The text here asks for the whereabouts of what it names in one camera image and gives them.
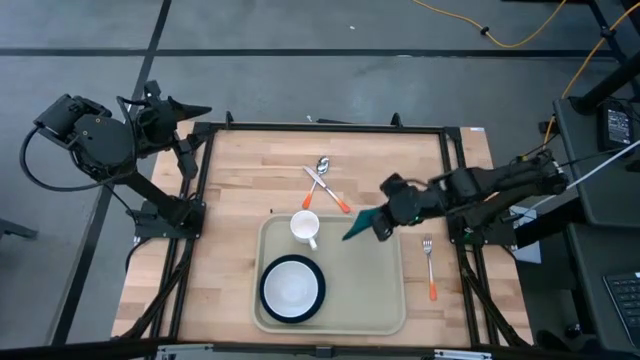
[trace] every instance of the knife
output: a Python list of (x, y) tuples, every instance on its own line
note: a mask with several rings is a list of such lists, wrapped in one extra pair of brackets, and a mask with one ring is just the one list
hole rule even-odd
[(329, 189), (327, 184), (324, 183), (322, 178), (318, 174), (316, 174), (315, 171), (311, 170), (311, 168), (308, 166), (303, 166), (303, 169), (304, 171), (307, 172), (307, 174), (309, 174), (309, 176), (311, 176), (313, 180), (315, 180), (318, 183), (318, 185), (322, 186), (325, 190), (327, 190), (329, 195), (331, 195), (333, 200), (335, 200), (338, 203), (338, 205), (340, 205), (340, 208), (345, 214), (348, 214), (351, 212), (351, 209), (347, 206), (347, 204), (345, 204), (344, 201), (340, 200), (340, 198), (337, 197), (336, 194), (334, 194), (333, 191), (331, 191), (331, 189)]

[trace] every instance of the fork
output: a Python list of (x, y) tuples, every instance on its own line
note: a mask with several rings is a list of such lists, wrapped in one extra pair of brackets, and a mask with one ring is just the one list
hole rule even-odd
[(427, 234), (422, 241), (424, 253), (429, 260), (429, 298), (431, 301), (438, 299), (438, 293), (436, 292), (436, 283), (433, 281), (433, 265), (431, 264), (431, 251), (433, 250), (433, 241), (431, 240), (431, 234)]

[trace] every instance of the mug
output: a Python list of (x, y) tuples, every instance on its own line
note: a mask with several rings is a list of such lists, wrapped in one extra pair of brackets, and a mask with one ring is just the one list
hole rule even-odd
[(320, 219), (309, 210), (298, 211), (291, 217), (291, 233), (293, 237), (303, 244), (309, 244), (311, 250), (318, 250), (316, 239), (320, 230)]

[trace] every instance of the beige tray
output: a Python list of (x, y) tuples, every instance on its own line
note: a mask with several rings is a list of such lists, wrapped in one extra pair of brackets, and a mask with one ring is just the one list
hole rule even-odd
[[(371, 229), (342, 241), (353, 218), (318, 215), (318, 250), (293, 239), (292, 215), (274, 215), (260, 227), (253, 284), (252, 314), (256, 325), (271, 333), (391, 335), (404, 324), (406, 305), (400, 242), (394, 236), (378, 242)], [(260, 302), (263, 271), (283, 255), (313, 260), (324, 274), (324, 303), (311, 319), (284, 324), (273, 319)]]

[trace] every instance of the spoon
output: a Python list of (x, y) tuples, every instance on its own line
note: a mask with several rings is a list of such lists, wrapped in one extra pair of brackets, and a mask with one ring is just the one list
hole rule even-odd
[[(328, 157), (323, 156), (318, 160), (318, 163), (316, 164), (316, 171), (318, 175), (324, 175), (327, 173), (327, 171), (329, 171)], [(307, 197), (305, 197), (304, 201), (302, 202), (303, 209), (308, 209), (309, 205), (311, 205), (311, 196), (313, 196), (313, 190), (315, 190), (315, 188), (316, 188), (316, 182), (314, 181), (313, 185), (311, 186), (311, 190), (309, 191), (309, 193), (307, 194)]]

